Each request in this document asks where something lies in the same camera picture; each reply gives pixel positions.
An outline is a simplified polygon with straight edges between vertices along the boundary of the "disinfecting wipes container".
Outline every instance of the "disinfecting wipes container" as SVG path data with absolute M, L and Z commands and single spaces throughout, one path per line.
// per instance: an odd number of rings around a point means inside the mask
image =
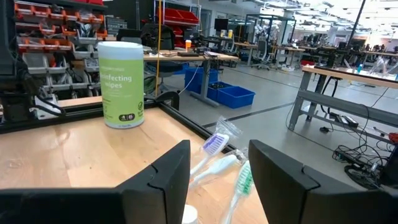
M 144 53 L 141 44 L 98 44 L 99 75 L 105 124 L 136 127 L 144 122 Z

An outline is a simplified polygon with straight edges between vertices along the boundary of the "toothbrush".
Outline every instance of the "toothbrush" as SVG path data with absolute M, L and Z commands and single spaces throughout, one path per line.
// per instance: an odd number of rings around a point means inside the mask
M 251 175 L 250 163 L 246 161 L 239 171 L 238 179 L 235 183 L 235 194 L 229 203 L 229 211 L 224 219 L 224 224 L 230 224 L 232 221 L 233 212 L 238 204 L 241 197 L 247 197 L 251 193 L 251 187 L 253 185 L 253 176 Z
M 193 181 L 189 184 L 189 188 L 196 186 L 200 180 L 204 179 L 209 175 L 218 175 L 226 171 L 228 168 L 233 166 L 238 161 L 235 155 L 229 155 L 222 159 L 217 160 L 214 162 L 206 171 L 202 172 L 201 174 L 197 175 Z
M 206 140 L 203 145 L 203 150 L 207 156 L 199 162 L 190 172 L 191 177 L 196 174 L 212 157 L 220 153 L 229 141 L 229 136 L 226 134 L 214 134 Z

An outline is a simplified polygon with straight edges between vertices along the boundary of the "black aluminum frame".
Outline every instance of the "black aluminum frame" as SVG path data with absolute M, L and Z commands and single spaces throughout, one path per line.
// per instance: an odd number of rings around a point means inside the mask
M 272 27 L 272 21 L 294 21 L 294 25 L 293 25 L 293 29 L 292 29 L 292 35 L 290 36 L 290 39 L 293 39 L 293 35 L 294 35 L 294 30 L 296 28 L 296 20 L 295 19 L 290 19 L 288 17 L 283 17 L 283 16 L 276 16 L 276 15 L 270 15 L 270 14 L 247 14 L 246 15 L 246 20 L 244 21 L 244 34 L 246 34 L 246 29 L 247 24 L 248 24 L 248 19 L 249 17 L 254 17 L 254 19 L 256 20 L 255 23 L 257 22 L 257 20 L 260 20 L 262 22 L 263 19 L 267 19 L 269 20 L 269 28 L 267 30 L 267 43 L 269 40 L 269 34 L 271 33 L 271 27 Z M 286 28 L 287 26 L 285 26 L 284 32 L 282 34 L 282 40 L 285 38 L 285 33 L 286 33 Z
M 144 103 L 144 109 L 160 108 L 173 119 L 193 131 L 202 139 L 208 139 L 213 133 L 202 125 L 192 121 L 190 118 L 181 114 L 179 110 L 180 97 L 176 92 L 167 92 L 157 98 L 147 98 Z M 91 103 L 86 105 L 69 106 L 64 108 L 67 115 L 60 118 L 26 121 L 13 124 L 0 124 L 0 134 L 23 131 L 34 128 L 64 124 L 69 122 L 81 121 L 84 119 L 99 118 L 103 116 L 103 105 L 100 103 Z M 231 144 L 228 144 L 223 153 L 235 150 Z

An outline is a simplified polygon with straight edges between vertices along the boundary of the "wooden table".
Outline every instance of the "wooden table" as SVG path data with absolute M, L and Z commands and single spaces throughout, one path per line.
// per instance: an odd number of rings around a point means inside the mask
M 385 86 L 389 88 L 398 88 L 398 81 L 392 80 L 383 80 L 376 79 L 376 77 L 364 76 L 365 72 L 361 73 L 352 73 L 353 71 L 347 68 L 338 68 L 333 70 L 325 70 L 320 68 L 315 68 L 314 66 L 304 66 L 303 67 L 304 75 L 302 78 L 302 82 L 300 84 L 300 89 L 297 93 L 297 97 L 295 100 L 294 108 L 292 111 L 292 116 L 290 118 L 289 129 L 294 130 L 295 125 L 297 124 L 297 120 L 300 115 L 307 115 L 307 121 L 311 121 L 312 118 L 320 119 L 322 121 L 329 122 L 331 124 L 344 127 L 343 124 L 332 121 L 330 119 L 325 118 L 322 115 L 317 115 L 316 108 L 318 105 L 327 106 L 338 111 L 344 111 L 345 113 L 353 114 L 355 116 L 359 116 L 365 119 L 373 120 L 378 123 L 386 124 L 389 126 L 393 126 L 398 128 L 398 115 L 395 113 L 370 108 L 364 105 L 360 105 L 357 103 L 353 103 L 350 101 L 342 100 L 339 98 L 334 98 L 331 96 L 322 95 L 322 90 L 325 85 L 325 81 L 327 76 L 343 78 L 347 80 L 355 80 L 364 83 L 370 83 L 373 85 Z M 308 86 L 310 83 L 310 79 L 312 73 L 317 73 L 320 75 L 318 80 L 317 87 L 315 91 L 309 91 Z M 311 102 L 311 105 L 308 108 L 302 109 L 302 105 L 304 101 Z M 352 131 L 356 131 L 357 133 L 362 133 L 362 129 L 351 129 Z M 380 133 L 370 133 L 368 130 L 364 133 L 374 139 L 379 141 L 385 141 L 391 143 L 388 137 L 381 137 Z
M 204 71 L 207 72 L 203 72 L 203 78 L 202 78 L 202 84 L 201 84 L 201 92 L 200 94 L 198 93 L 194 93 L 194 92 L 190 92 L 191 96 L 193 96 L 194 98 L 208 104 L 214 107 L 219 106 L 220 104 L 207 98 L 207 91 L 208 91 L 208 84 L 209 84 L 209 76 L 206 75 L 209 73 L 210 71 L 210 58 L 209 56 L 199 56 L 199 57 L 180 57 L 177 56 L 177 52 L 185 52 L 185 51 L 181 51 L 181 50 L 161 50 L 160 51 L 160 57 L 159 57 L 159 61 L 164 62 L 164 61 L 178 61 L 178 62 L 204 62 L 203 63 L 203 68 Z M 225 54 L 218 54 L 218 53 L 211 53 L 212 55 L 216 55 L 217 56 L 217 60 L 239 60 L 237 57 L 234 56 L 230 56 L 230 55 L 225 55 Z M 145 54 L 144 55 L 144 61 L 145 62 L 156 62 L 158 60 L 158 56 L 156 55 L 152 55 L 152 54 Z M 77 62 L 73 62 L 73 64 L 77 67 L 83 67 L 84 68 L 84 62 L 83 61 L 77 61 Z
M 309 47 L 309 46 L 299 46 L 300 49 L 305 49 L 305 50 L 316 50 L 316 47 Z
M 366 60 L 368 59 L 368 55 L 379 55 L 381 57 L 398 57 L 398 54 L 391 54 L 385 52 L 370 52 L 370 51 L 363 51 L 365 53 L 365 59 L 363 60 L 363 65 L 365 65 Z
M 245 44 L 245 43 L 235 43 L 235 45 L 239 46 L 239 47 L 246 47 L 250 50 L 249 52 L 249 58 L 248 58 L 248 66 L 250 66 L 251 64 L 251 57 L 253 55 L 253 50 L 257 48 L 257 45 L 255 44 Z
M 71 106 L 93 98 L 61 101 Z M 0 188 L 115 187 L 184 139 L 197 155 L 204 140 L 160 108 L 144 111 L 145 122 L 112 129 L 103 118 L 0 135 Z M 189 191 L 187 204 L 201 223 L 219 223 L 233 194 L 238 169 Z M 255 189 L 237 209 L 233 223 L 267 223 Z

